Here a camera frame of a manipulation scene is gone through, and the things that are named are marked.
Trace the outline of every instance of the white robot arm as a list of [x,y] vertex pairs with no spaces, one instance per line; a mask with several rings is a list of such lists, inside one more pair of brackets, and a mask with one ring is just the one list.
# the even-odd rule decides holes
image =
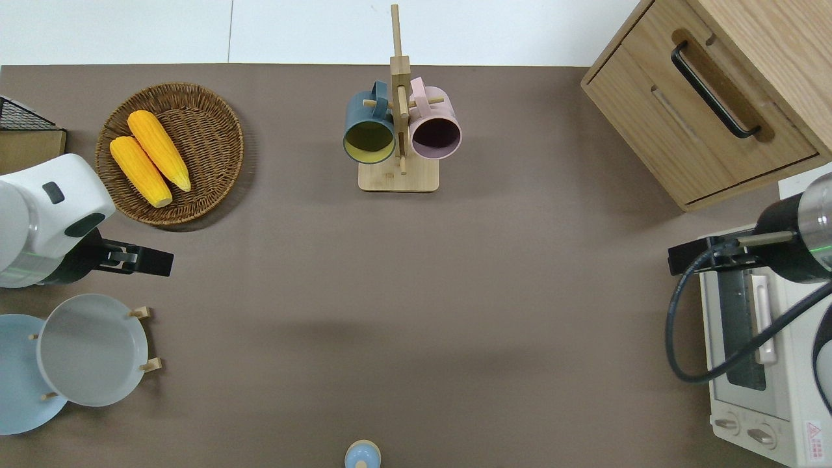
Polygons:
[[[101,239],[97,226],[115,211],[104,184],[77,154],[0,176],[0,287],[72,282],[119,263],[126,265],[118,272],[168,276],[171,254]],[[141,253],[152,260],[144,269],[135,268]]]

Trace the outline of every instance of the corn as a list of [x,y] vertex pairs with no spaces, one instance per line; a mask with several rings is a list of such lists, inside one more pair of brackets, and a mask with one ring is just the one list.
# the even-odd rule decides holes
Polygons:
[[171,189],[135,138],[116,138],[110,142],[110,153],[127,180],[153,207],[161,208],[173,201]]
[[127,117],[127,126],[162,175],[184,192],[190,192],[188,168],[159,119],[148,111],[134,111]]

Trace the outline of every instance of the oven door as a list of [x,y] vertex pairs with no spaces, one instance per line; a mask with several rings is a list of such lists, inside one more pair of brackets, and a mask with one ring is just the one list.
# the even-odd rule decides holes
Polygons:
[[[769,268],[701,274],[709,368],[742,347],[779,316],[776,274]],[[789,327],[753,356],[711,383],[713,398],[788,421],[785,342]]]

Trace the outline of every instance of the small blue object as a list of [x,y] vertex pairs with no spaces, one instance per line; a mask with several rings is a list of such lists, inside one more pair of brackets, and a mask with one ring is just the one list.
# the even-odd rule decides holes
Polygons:
[[37,368],[37,341],[43,320],[20,314],[0,315],[0,436],[31,431],[51,420],[67,403],[52,392]]
[[363,462],[367,468],[380,468],[381,451],[370,441],[357,441],[347,449],[344,457],[344,468],[362,468]]

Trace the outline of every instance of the toaster oven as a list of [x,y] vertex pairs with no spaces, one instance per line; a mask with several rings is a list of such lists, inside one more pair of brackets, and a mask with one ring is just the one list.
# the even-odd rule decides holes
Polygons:
[[[700,286],[709,367],[817,288],[765,266],[705,271]],[[787,466],[832,467],[832,416],[812,368],[815,333],[829,304],[827,298],[813,306],[754,356],[709,382],[716,436]]]

